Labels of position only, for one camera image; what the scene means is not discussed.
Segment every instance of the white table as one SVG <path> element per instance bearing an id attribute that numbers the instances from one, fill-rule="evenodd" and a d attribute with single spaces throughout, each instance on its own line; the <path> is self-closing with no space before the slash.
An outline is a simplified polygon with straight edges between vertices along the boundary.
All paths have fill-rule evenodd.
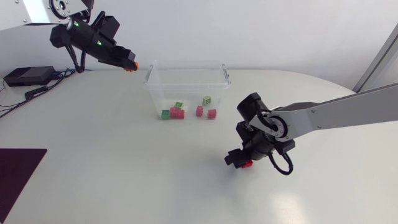
<path id="1" fill-rule="evenodd" d="M 273 108 L 352 92 L 292 72 L 229 74 L 214 121 L 159 120 L 145 71 L 74 75 L 0 119 L 1 147 L 49 150 L 5 223 L 398 223 L 398 123 L 297 138 L 290 176 L 268 158 L 236 170 L 224 156 L 241 147 L 248 94 Z"/>

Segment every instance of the red block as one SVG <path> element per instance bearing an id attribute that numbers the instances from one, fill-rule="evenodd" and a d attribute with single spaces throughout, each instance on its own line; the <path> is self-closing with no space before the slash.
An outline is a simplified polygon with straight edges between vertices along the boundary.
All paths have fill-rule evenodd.
<path id="1" fill-rule="evenodd" d="M 198 106 L 197 108 L 197 116 L 201 117 L 203 115 L 203 107 L 202 106 Z"/>
<path id="2" fill-rule="evenodd" d="M 184 119 L 184 110 L 177 110 L 177 119 Z"/>
<path id="3" fill-rule="evenodd" d="M 170 118 L 173 118 L 173 119 L 177 118 L 177 111 L 178 111 L 177 108 L 174 108 L 174 107 L 170 108 Z"/>
<path id="4" fill-rule="evenodd" d="M 209 119 L 215 119 L 215 118 L 216 118 L 216 115 L 217 115 L 217 110 L 216 110 L 216 109 L 208 110 L 208 111 L 207 111 L 207 117 L 208 117 Z"/>
<path id="5" fill-rule="evenodd" d="M 247 161 L 245 163 L 245 165 L 242 166 L 242 168 L 247 168 L 247 167 L 251 167 L 251 166 L 253 166 L 253 161 Z"/>

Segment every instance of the green block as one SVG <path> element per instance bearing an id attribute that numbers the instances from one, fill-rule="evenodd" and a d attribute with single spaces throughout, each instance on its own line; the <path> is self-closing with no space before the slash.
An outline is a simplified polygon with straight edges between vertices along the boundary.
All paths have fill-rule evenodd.
<path id="1" fill-rule="evenodd" d="M 170 111 L 162 110 L 162 119 L 170 119 Z"/>
<path id="2" fill-rule="evenodd" d="M 180 103 L 180 102 L 176 102 L 176 103 L 174 104 L 174 107 L 177 108 L 177 109 L 179 109 L 179 110 L 182 110 L 182 109 L 184 108 L 184 104 L 183 104 L 183 103 Z"/>
<path id="3" fill-rule="evenodd" d="M 209 105 L 211 103 L 211 97 L 205 96 L 203 97 L 203 106 Z"/>

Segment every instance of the plastic bin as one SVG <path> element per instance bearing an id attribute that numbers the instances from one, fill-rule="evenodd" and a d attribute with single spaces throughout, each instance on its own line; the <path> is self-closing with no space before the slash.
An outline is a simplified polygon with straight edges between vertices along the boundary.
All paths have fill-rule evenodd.
<path id="1" fill-rule="evenodd" d="M 159 118 L 162 110 L 170 110 L 176 102 L 183 103 L 184 119 L 208 119 L 208 110 L 217 113 L 223 92 L 230 86 L 223 63 L 217 60 L 162 60 L 149 67 L 144 86 L 150 91 Z M 211 102 L 203 105 L 203 98 Z M 197 116 L 197 107 L 204 109 Z"/>

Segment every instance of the pink cube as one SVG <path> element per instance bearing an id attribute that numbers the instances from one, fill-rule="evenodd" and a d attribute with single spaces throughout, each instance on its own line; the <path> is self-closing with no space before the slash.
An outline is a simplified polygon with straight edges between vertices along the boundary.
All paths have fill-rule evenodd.
<path id="1" fill-rule="evenodd" d="M 201 117 L 203 115 L 203 107 L 202 106 L 198 106 L 197 108 L 197 116 Z"/>
<path id="2" fill-rule="evenodd" d="M 177 118 L 177 111 L 178 111 L 177 108 L 174 108 L 174 107 L 170 108 L 170 118 L 173 118 L 173 119 Z"/>
<path id="3" fill-rule="evenodd" d="M 208 110 L 208 111 L 207 111 L 207 117 L 208 117 L 209 119 L 215 119 L 215 118 L 216 118 L 216 115 L 217 115 L 217 110 L 216 110 L 216 109 Z"/>
<path id="4" fill-rule="evenodd" d="M 177 110 L 177 119 L 184 119 L 185 111 Z"/>

